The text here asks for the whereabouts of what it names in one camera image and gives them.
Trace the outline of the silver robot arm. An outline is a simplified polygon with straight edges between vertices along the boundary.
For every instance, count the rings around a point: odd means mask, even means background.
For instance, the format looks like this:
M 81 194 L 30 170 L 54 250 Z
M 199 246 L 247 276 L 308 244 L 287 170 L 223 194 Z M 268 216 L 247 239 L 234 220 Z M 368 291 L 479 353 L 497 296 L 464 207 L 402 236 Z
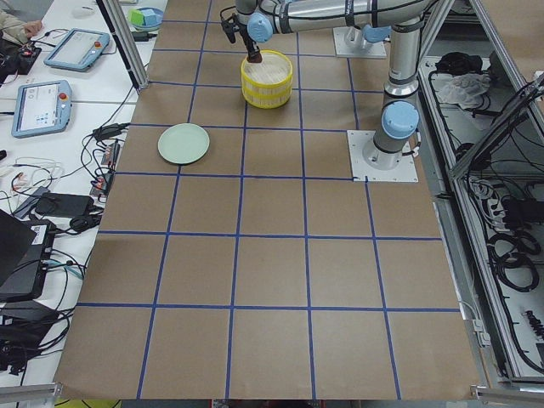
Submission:
M 337 55 L 389 58 L 380 127 L 363 150 L 365 162 L 380 170 L 395 168 L 419 114 L 414 103 L 422 52 L 424 15 L 431 1 L 237 1 L 221 19 L 231 43 L 241 38 L 250 62 L 262 60 L 259 44 L 275 34 L 331 28 Z

